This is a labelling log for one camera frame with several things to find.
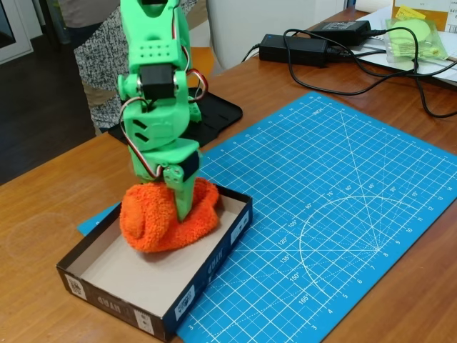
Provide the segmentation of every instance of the green object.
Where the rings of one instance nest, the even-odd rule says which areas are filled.
[[[419,59],[447,59],[448,55],[441,42],[434,21],[425,19],[389,19],[387,28],[405,27],[416,35],[419,44]],[[416,52],[414,39],[405,30],[395,30],[388,33],[390,53],[394,57],[413,58]]]
[[[164,168],[166,185],[174,190],[179,220],[191,210],[194,182],[198,170],[184,181],[180,164],[199,149],[199,143],[179,138],[189,121],[201,121],[196,104],[189,103],[186,78],[187,58],[181,46],[189,51],[189,27],[179,0],[168,0],[162,5],[143,5],[141,0],[121,0],[121,18],[129,44],[129,75],[119,76],[119,95],[122,100],[141,97],[146,99],[139,86],[139,68],[154,64],[173,64],[174,97],[146,99],[154,103],[152,108],[143,101],[130,103],[124,110],[125,130],[152,170]],[[173,37],[173,25],[176,37]],[[135,174],[143,182],[153,179],[132,151]]]

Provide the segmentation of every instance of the barcode label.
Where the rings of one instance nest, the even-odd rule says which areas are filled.
[[[179,319],[180,316],[187,310],[187,308],[191,305],[192,300],[195,297],[195,287],[192,285],[190,290],[184,295],[183,299],[179,302],[178,306],[174,309],[174,314],[176,316],[176,320]]]
[[[78,280],[76,280],[75,278],[73,278],[67,274],[65,274],[65,277],[66,277],[67,282],[69,283],[71,292],[74,295],[77,295],[78,297],[87,301],[86,292],[84,291],[84,288],[83,288],[83,285],[81,284],[81,282],[79,282]]]
[[[143,331],[148,332],[149,334],[154,334],[150,316],[148,316],[146,313],[140,312],[137,309],[134,309],[134,313],[138,327]]]
[[[240,222],[238,223],[236,228],[232,231],[232,233],[230,235],[230,245],[232,245],[235,242],[236,238],[238,238],[241,231],[243,231],[246,224],[248,224],[248,220],[249,220],[249,211],[246,212],[243,219],[240,220]]]

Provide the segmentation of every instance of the dark floor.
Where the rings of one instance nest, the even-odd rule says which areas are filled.
[[[94,137],[71,47],[32,43],[33,54],[0,65],[0,184]]]

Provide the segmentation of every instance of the orange sock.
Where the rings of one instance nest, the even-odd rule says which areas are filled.
[[[185,247],[207,235],[219,222],[214,209],[219,193],[213,184],[196,178],[192,210],[178,221],[174,192],[164,182],[131,187],[121,205],[121,232],[141,252]]]

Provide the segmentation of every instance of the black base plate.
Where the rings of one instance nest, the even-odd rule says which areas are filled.
[[[189,93],[195,94],[196,89],[190,88]],[[181,138],[193,139],[200,147],[216,139],[225,128],[237,122],[243,116],[243,110],[224,99],[208,93],[198,102],[201,111],[201,122],[190,122]],[[127,144],[119,124],[111,127],[108,133],[119,141]]]

